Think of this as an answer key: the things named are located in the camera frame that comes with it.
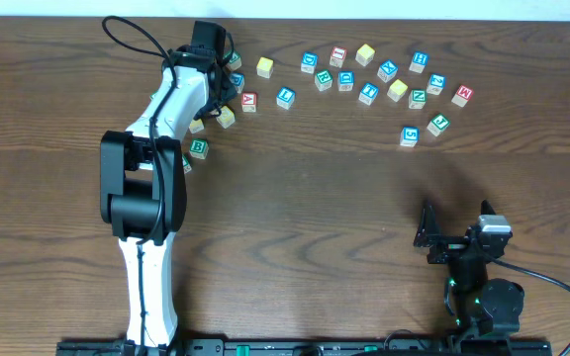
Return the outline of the yellow O wooden block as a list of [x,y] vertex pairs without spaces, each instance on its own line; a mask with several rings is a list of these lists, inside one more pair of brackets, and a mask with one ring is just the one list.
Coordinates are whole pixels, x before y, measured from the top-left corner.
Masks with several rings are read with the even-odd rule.
[[394,102],[399,102],[406,92],[408,91],[408,85],[401,79],[396,79],[389,87],[387,91],[387,96]]
[[269,79],[273,73],[274,60],[261,57],[256,65],[256,73],[259,77]]

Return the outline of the green B wooden block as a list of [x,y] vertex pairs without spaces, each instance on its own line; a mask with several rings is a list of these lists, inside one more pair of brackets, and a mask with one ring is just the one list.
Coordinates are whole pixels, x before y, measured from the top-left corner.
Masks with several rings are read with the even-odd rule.
[[195,138],[189,147],[189,153],[193,158],[205,160],[210,149],[209,143],[205,139]]

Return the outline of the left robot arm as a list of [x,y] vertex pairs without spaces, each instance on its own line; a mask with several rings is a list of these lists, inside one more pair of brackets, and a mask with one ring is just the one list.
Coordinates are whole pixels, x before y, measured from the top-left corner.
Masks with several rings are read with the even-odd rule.
[[126,355],[172,348],[178,315],[172,301],[172,245],[186,212],[181,142],[190,124],[237,91],[222,46],[184,45],[160,52],[161,82],[142,115],[100,143],[100,210],[125,258],[130,298]]

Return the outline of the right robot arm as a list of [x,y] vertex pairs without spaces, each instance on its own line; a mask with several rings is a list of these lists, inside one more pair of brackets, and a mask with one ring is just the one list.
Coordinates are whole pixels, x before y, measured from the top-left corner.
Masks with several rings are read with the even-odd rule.
[[458,319],[461,331],[475,337],[508,336],[520,330],[524,290],[521,285],[488,277],[487,265],[504,255],[513,237],[507,219],[488,201],[481,203],[477,222],[463,235],[444,234],[430,203],[424,203],[415,247],[428,249],[429,264],[443,264],[449,279],[444,304]]

